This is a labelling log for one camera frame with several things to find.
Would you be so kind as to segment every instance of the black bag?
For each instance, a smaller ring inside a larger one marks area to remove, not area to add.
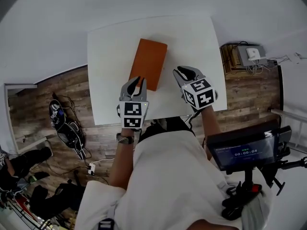
[[[60,184],[54,195],[46,198],[48,190],[37,186],[30,198],[30,210],[38,217],[48,220],[60,214],[67,208],[78,211],[85,187],[76,186],[72,183]]]
[[[85,160],[85,152],[83,150],[85,144],[85,138],[83,136],[82,127],[78,122],[78,118],[74,111],[74,105],[72,100],[69,97],[71,110],[75,114],[75,119],[67,117],[66,112],[64,111],[61,103],[58,100],[58,97],[53,93],[52,97],[54,98],[49,104],[49,114],[51,118],[51,125],[56,129],[58,137],[60,140],[69,148],[75,150],[79,158],[83,161]]]

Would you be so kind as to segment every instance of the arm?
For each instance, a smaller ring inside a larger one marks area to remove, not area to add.
[[[134,137],[132,129],[123,128],[121,135]],[[110,172],[110,185],[127,189],[133,171],[133,144],[118,143]]]
[[[6,165],[8,166],[8,172],[10,173],[11,176],[14,176],[15,170],[8,158],[5,159]]]
[[[212,106],[208,106],[202,110],[201,118],[205,137],[221,133],[220,126],[217,122]],[[212,154],[209,152],[208,148],[206,148],[206,154],[208,160],[210,160],[212,158]]]

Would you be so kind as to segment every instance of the monitor screen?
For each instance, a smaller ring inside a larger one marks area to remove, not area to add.
[[[228,170],[241,165],[265,161],[274,162],[276,135],[265,137],[240,145],[224,145],[215,147],[213,156],[221,170]]]

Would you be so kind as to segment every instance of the electrical outlet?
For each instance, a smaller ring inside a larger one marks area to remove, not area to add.
[[[95,173],[95,167],[96,165],[94,163],[90,163],[89,166],[91,167],[91,169],[88,170],[88,173],[90,175],[93,175]]]
[[[299,55],[297,53],[287,54],[287,56],[289,57],[289,60],[293,64],[300,64],[300,63],[302,63],[302,60],[301,60],[301,58],[299,57]]]

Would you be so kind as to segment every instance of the white shirt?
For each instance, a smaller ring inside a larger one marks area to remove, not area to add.
[[[136,146],[127,191],[97,181],[87,184],[75,229],[97,230],[117,204],[114,220],[120,230],[186,230],[200,219],[241,230],[241,218],[221,216],[227,188],[239,181],[244,172],[227,176],[219,171],[191,132],[158,134]],[[271,190],[257,169],[253,181],[263,186],[271,205]]]

